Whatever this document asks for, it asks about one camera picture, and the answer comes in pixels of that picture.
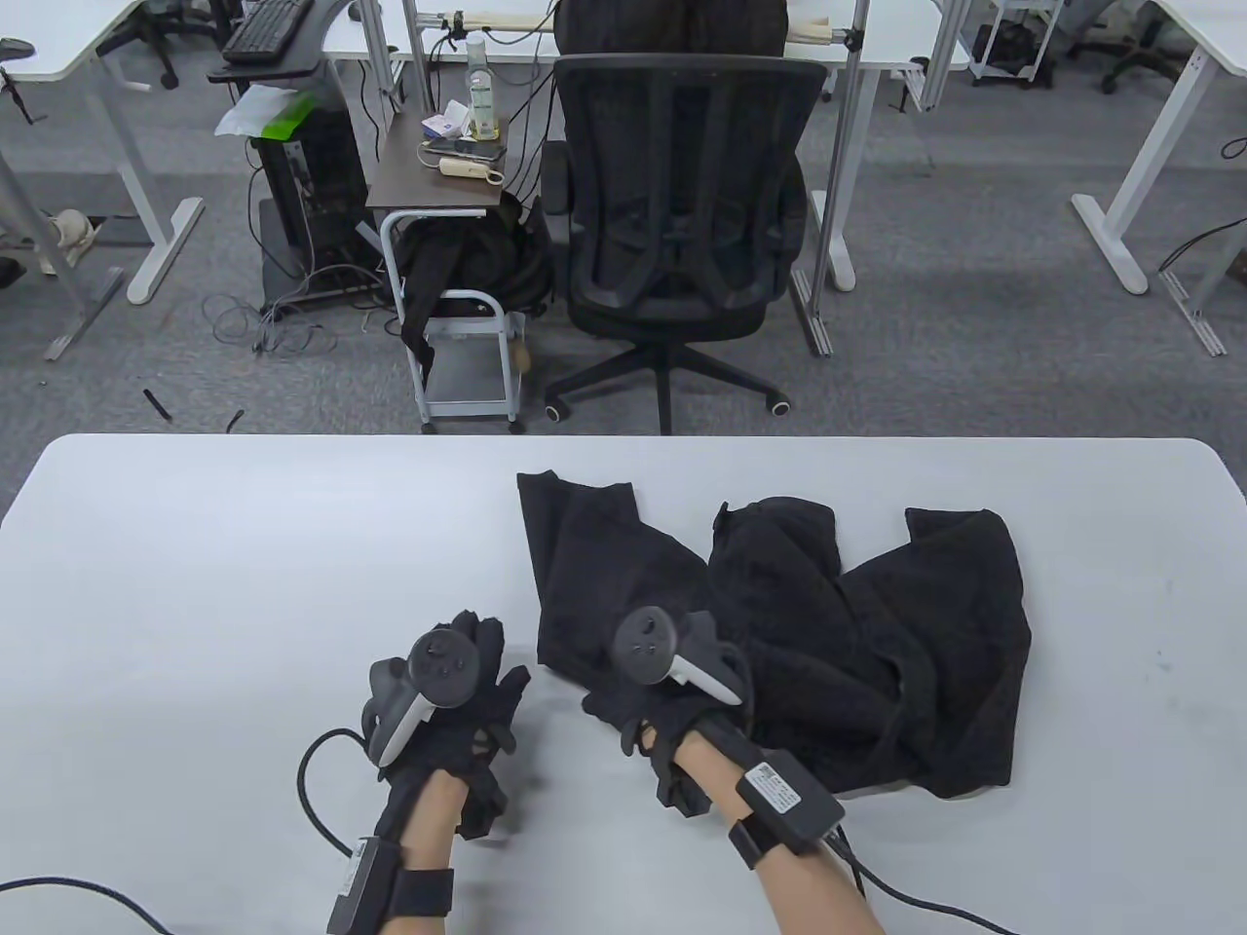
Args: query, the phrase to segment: smartphone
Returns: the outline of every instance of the smartphone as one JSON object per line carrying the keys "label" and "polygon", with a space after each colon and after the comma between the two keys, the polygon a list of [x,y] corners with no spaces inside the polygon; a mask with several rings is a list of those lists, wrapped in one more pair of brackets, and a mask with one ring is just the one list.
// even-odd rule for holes
{"label": "smartphone", "polygon": [[461,156],[478,162],[496,162],[506,152],[501,140],[428,140],[424,145],[439,156]]}

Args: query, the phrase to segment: plastic bottle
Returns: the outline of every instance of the plastic bottle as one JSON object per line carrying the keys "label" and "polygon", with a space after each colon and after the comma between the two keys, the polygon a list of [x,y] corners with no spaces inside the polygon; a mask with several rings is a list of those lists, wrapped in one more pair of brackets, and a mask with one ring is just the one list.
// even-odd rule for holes
{"label": "plastic bottle", "polygon": [[496,140],[498,121],[494,117],[494,76],[489,71],[485,55],[485,34],[468,36],[468,98],[471,101],[473,137]]}

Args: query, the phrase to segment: label sticker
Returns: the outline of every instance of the label sticker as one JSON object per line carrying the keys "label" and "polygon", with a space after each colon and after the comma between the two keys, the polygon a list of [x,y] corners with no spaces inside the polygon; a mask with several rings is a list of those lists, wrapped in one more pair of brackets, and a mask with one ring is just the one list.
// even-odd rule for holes
{"label": "label sticker", "polygon": [[762,798],[777,814],[787,814],[801,804],[801,795],[797,794],[797,790],[788,785],[769,763],[758,763],[744,774],[744,778],[762,794]]}
{"label": "label sticker", "polygon": [[368,839],[360,838],[359,844],[355,845],[355,850],[350,855],[350,863],[347,865],[347,880],[342,884],[342,889],[338,890],[339,896],[350,895],[350,888],[355,885],[355,874],[359,873],[359,859],[364,855],[364,846],[367,844]]}

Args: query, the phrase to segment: white table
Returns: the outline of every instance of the white table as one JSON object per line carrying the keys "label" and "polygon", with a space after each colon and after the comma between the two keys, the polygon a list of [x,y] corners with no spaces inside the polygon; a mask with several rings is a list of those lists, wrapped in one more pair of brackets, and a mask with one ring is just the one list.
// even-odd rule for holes
{"label": "white table", "polygon": [[[76,67],[87,64],[91,71],[89,101],[100,118],[117,165],[117,172],[151,238],[152,248],[126,288],[126,298],[136,305],[148,302],[168,272],[182,243],[203,211],[202,198],[183,198],[172,212],[165,206],[138,143],[117,103],[116,79],[95,56],[95,47],[126,19],[142,0],[0,0],[0,35],[22,39],[35,46],[30,59],[4,62],[5,71],[17,82],[60,81]],[[117,290],[122,271],[112,268],[102,288],[92,293],[64,262],[47,234],[42,214],[17,185],[16,176],[0,156],[0,189],[15,203],[20,223],[30,228],[39,248],[47,253],[57,278],[69,290],[74,312],[66,333],[52,342],[45,358],[55,360],[87,328]]]}
{"label": "white table", "polygon": [[[723,500],[833,505],[847,566],[905,541],[907,506],[999,511],[1034,630],[1014,782],[854,798],[854,848],[1028,935],[1241,929],[1247,506],[1210,449],[1167,440],[62,439],[0,524],[0,879],[96,879],[173,931],[323,931],[344,860],[299,812],[299,755],[358,724],[373,659],[465,606],[531,646],[515,472],[546,469],[632,481],[703,556]],[[718,819],[663,810],[577,701],[535,672],[500,760],[515,807],[456,845],[451,931],[773,931]],[[334,743],[309,794],[365,833],[382,790]],[[889,935],[971,931],[872,903]],[[0,896],[0,931],[141,928],[41,891]]]}
{"label": "white table", "polygon": [[[419,4],[423,12],[434,12],[435,2],[425,0]],[[465,10],[493,10],[506,11],[508,14],[535,14],[542,16],[546,11],[546,0],[476,0],[471,4],[458,6],[446,4],[446,9]],[[853,20],[853,0],[793,0],[788,4],[788,16],[792,21],[814,20],[829,17],[833,27],[848,27]],[[394,54],[397,59],[412,57],[412,42],[408,37],[407,24],[403,19],[403,4],[400,0],[387,0],[382,4],[382,17],[385,25],[385,41],[397,46]],[[848,221],[849,204],[853,201],[853,189],[857,186],[858,171],[862,167],[862,157],[865,153],[865,140],[870,128],[870,113],[874,110],[874,96],[879,87],[879,76],[884,71],[922,71],[922,66],[915,65],[910,59],[915,56],[929,56],[935,42],[935,34],[939,31],[940,11],[930,0],[872,0],[870,16],[867,21],[865,46],[862,50],[862,97],[858,105],[858,118],[852,127],[845,160],[842,172],[842,188],[837,201],[835,217],[832,218],[832,241],[828,247],[831,258],[832,280],[837,289],[850,292],[857,285],[857,273],[853,271],[853,262],[849,258],[848,244],[844,241],[844,224]],[[424,51],[429,55],[434,44],[439,39],[438,32],[425,30],[423,35]],[[522,34],[498,32],[499,40],[510,41],[519,39]],[[515,45],[499,45],[488,42],[486,49],[490,61],[495,62],[531,62],[536,55],[539,61],[551,62],[559,57],[559,50],[552,35],[529,36]],[[330,59],[368,59],[368,47],[364,42],[364,29],[359,22],[354,22],[343,11],[329,27],[324,40],[324,54]],[[460,61],[464,59],[464,50],[451,52],[443,46],[439,57],[445,61]],[[809,61],[824,62],[829,70],[839,69],[848,59],[848,50],[843,45],[803,45],[789,42],[784,50],[789,59],[806,59]],[[961,70],[969,65],[969,56],[958,44],[953,54],[953,67]],[[822,223],[826,187],[823,189],[811,189],[809,198]]]}
{"label": "white table", "polygon": [[1130,229],[1156,177],[1165,167],[1178,137],[1217,76],[1226,71],[1247,77],[1247,5],[1242,0],[1156,0],[1175,22],[1198,44],[1161,110],[1135,163],[1107,211],[1095,197],[1075,194],[1071,201],[1096,246],[1127,292],[1147,292],[1147,274],[1131,256],[1122,237]]}

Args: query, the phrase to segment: black glove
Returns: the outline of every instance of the black glove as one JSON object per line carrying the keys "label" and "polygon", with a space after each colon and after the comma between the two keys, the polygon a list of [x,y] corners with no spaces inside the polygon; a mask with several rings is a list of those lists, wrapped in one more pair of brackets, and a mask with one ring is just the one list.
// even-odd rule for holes
{"label": "black glove", "polygon": [[[739,657],[727,661],[734,666],[741,663]],[[741,763],[742,758],[752,757],[753,747],[742,733],[748,703],[743,708],[725,704],[691,684],[681,686],[665,679],[655,686],[643,686],[616,672],[614,682],[586,694],[581,707],[586,714],[619,729],[625,754],[631,757],[633,750],[640,750],[641,755],[648,757],[658,777],[658,802],[678,809],[686,818],[706,814],[710,798],[673,762],[685,734],[693,728],[705,728],[718,738],[712,741],[716,747],[728,748],[723,753],[729,759]],[[656,734],[648,749],[641,742],[647,727],[652,727]]]}
{"label": "black glove", "polygon": [[[415,808],[420,790],[438,769],[468,784],[468,800],[459,822],[459,834],[468,840],[489,834],[494,819],[506,810],[506,795],[498,785],[490,764],[499,750],[515,750],[511,721],[520,703],[529,669],[516,666],[503,681],[498,673],[503,663],[503,625],[494,617],[478,620],[464,611],[449,625],[476,645],[480,657],[480,678],[476,693],[458,708],[438,708],[428,722],[420,724],[398,758],[382,769],[389,780],[390,795],[377,822],[375,834],[398,842]],[[392,666],[405,667],[405,659],[390,659]],[[370,739],[377,721],[364,711],[364,739]]]}

